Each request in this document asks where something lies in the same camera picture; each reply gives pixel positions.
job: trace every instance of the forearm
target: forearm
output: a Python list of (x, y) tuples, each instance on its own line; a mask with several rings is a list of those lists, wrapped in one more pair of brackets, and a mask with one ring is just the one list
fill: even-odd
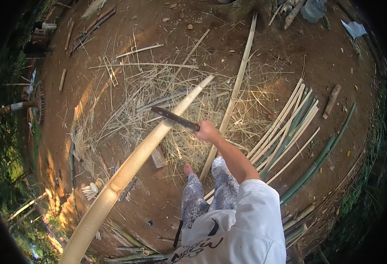
[(252, 163), (243, 155), (241, 151), (230, 144), (222, 136), (216, 136), (215, 139), (212, 140), (212, 144), (214, 144), (221, 152), (229, 171), (233, 174), (239, 184), (249, 179), (260, 180), (258, 172)]

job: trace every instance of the black strap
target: black strap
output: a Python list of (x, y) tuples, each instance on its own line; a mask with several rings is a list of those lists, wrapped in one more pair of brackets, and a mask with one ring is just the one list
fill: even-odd
[(182, 231), (182, 226), (183, 226), (183, 221), (180, 220), (179, 229), (177, 230), (176, 238), (174, 239), (174, 243), (173, 243), (174, 248), (176, 248), (177, 243), (179, 243), (179, 236), (180, 236), (180, 232)]
[(217, 221), (215, 219), (213, 219), (213, 218), (212, 218), (212, 220), (214, 221), (215, 224), (214, 224), (214, 227), (212, 228), (211, 232), (208, 234), (208, 236), (215, 235), (217, 233), (217, 230), (218, 230), (218, 227), (219, 227)]

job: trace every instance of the white t-shirt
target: white t-shirt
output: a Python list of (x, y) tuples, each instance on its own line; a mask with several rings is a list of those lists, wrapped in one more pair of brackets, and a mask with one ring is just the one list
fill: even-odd
[[(208, 236), (215, 225), (219, 228)], [(239, 187), (237, 210), (214, 210), (182, 230), (182, 246), (167, 263), (286, 263), (279, 194), (261, 180)]]

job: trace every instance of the machete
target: machete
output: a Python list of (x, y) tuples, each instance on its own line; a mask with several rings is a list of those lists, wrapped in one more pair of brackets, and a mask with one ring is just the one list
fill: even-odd
[(157, 107), (157, 106), (153, 106), (153, 107), (151, 107), (151, 111), (162, 116), (163, 118), (167, 118), (167, 119), (169, 119), (177, 124), (180, 124), (188, 129), (192, 129), (193, 131), (199, 131), (199, 125), (192, 123), (189, 120), (184, 119), (184, 118), (182, 118), (182, 117), (180, 117), (180, 116), (178, 116), (178, 115), (176, 115), (168, 110), (165, 110), (165, 109)]

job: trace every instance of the plastic bottle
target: plastic bottle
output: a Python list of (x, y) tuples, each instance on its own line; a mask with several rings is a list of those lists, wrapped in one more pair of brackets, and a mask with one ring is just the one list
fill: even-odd
[(324, 16), (325, 6), (327, 0), (308, 0), (302, 7), (300, 12), (303, 18), (308, 20), (309, 23), (317, 23), (317, 21)]

